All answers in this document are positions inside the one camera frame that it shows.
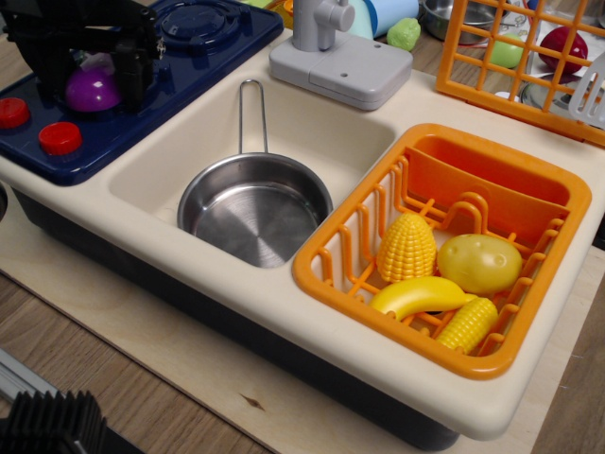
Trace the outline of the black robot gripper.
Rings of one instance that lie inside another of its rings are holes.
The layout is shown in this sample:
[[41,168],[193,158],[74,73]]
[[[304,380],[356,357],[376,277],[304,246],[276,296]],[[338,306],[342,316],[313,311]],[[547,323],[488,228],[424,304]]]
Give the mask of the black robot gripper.
[[159,58],[156,12],[136,1],[3,1],[9,40],[32,45],[32,70],[65,100],[78,68],[72,48],[111,52],[122,103],[138,111]]

